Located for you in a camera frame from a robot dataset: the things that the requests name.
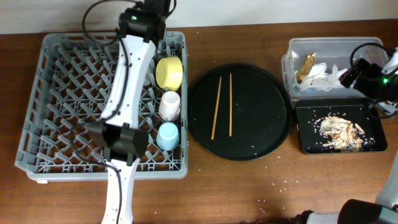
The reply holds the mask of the white round plate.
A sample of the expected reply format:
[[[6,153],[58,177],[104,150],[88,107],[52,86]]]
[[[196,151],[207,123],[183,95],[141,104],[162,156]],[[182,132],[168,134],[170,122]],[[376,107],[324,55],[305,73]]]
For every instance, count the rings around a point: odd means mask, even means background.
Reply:
[[[155,67],[155,62],[154,62],[154,60],[152,59],[152,60],[150,61],[150,64],[149,64],[149,66],[148,66],[148,69],[147,69],[147,71],[146,71],[146,76],[145,76],[145,79],[144,79],[144,86],[150,85],[150,84],[152,83],[152,82],[151,82],[151,76],[153,76],[154,67]]]

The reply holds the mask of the brown foil wrapper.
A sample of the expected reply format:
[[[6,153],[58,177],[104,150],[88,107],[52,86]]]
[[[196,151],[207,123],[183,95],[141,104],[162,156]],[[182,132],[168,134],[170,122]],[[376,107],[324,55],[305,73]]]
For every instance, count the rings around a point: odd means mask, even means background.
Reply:
[[[316,59],[315,59],[316,53],[312,52],[308,54],[304,60],[304,63],[302,64],[300,70],[296,74],[296,80],[298,84],[301,84],[304,79],[309,75]]]

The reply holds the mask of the food scraps pile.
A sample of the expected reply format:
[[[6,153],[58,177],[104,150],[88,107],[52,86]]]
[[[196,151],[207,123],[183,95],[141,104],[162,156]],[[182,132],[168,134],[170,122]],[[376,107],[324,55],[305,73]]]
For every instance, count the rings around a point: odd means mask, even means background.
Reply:
[[[361,152],[366,146],[373,147],[376,140],[367,136],[366,131],[358,123],[337,114],[328,114],[309,121],[311,130],[320,140],[315,141],[320,152]]]

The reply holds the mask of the yellow bowl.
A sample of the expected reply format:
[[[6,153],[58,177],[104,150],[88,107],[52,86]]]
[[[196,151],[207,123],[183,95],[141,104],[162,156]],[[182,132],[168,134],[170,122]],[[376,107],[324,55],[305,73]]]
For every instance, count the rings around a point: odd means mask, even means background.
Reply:
[[[182,84],[183,65],[178,57],[166,57],[159,60],[155,78],[162,89],[177,91]]]

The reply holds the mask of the wooden chopstick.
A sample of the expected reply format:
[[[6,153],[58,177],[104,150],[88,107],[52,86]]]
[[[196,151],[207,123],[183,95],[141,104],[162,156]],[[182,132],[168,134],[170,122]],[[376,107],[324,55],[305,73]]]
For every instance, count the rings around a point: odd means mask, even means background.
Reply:
[[[233,127],[233,84],[232,73],[229,74],[229,137],[232,136]]]
[[[212,131],[211,131],[211,140],[214,140],[214,138],[215,138],[216,123],[217,123],[217,117],[218,117],[218,108],[219,108],[219,103],[220,103],[221,86],[222,86],[222,77],[220,77],[219,84],[218,84],[215,111],[214,111],[214,117],[213,117],[213,125],[212,125]]]

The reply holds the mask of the pink plastic cup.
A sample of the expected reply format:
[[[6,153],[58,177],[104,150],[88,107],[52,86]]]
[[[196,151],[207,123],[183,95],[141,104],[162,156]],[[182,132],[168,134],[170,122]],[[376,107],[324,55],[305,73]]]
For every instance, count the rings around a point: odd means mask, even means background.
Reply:
[[[159,116],[163,120],[175,121],[180,116],[181,99],[175,91],[166,91],[160,101]]]

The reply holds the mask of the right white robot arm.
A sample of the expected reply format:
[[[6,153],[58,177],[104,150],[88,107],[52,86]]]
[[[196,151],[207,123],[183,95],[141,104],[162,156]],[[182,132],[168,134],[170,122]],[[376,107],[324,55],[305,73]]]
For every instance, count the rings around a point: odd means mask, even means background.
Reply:
[[[371,64],[364,68],[362,62],[353,60],[355,53],[365,46],[383,49],[391,60],[384,68],[372,73],[373,66]],[[369,95],[369,92],[362,86],[362,81],[373,82],[376,90],[379,91],[378,94],[371,96],[371,102],[368,104],[368,115],[372,117],[372,120],[378,122],[383,118],[388,119],[397,116],[396,111],[383,117],[374,116],[371,112],[374,105],[380,102],[397,102],[397,49],[366,42],[352,51],[349,62],[351,68],[348,74],[340,78],[343,86],[348,88],[353,80],[359,79],[354,88],[361,93],[366,96]],[[338,213],[306,211],[295,218],[295,223],[397,223],[397,158],[394,159],[388,180],[374,203],[350,199]]]

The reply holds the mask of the light blue plastic cup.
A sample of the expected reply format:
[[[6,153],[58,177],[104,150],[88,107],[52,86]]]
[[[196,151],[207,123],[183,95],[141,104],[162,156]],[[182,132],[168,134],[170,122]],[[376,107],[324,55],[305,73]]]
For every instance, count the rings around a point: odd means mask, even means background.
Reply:
[[[158,130],[156,142],[157,145],[166,151],[174,150],[178,146],[179,131],[178,127],[171,123],[163,123]]]

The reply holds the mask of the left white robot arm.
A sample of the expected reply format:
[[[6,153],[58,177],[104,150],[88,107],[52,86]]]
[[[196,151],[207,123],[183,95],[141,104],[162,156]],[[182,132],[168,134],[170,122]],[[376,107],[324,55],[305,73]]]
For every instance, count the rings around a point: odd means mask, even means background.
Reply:
[[[111,93],[98,121],[85,124],[103,148],[108,188],[103,223],[132,223],[132,193],[149,135],[138,128],[144,80],[155,52],[165,37],[165,20],[176,1],[134,1],[120,14],[115,41],[119,57]]]

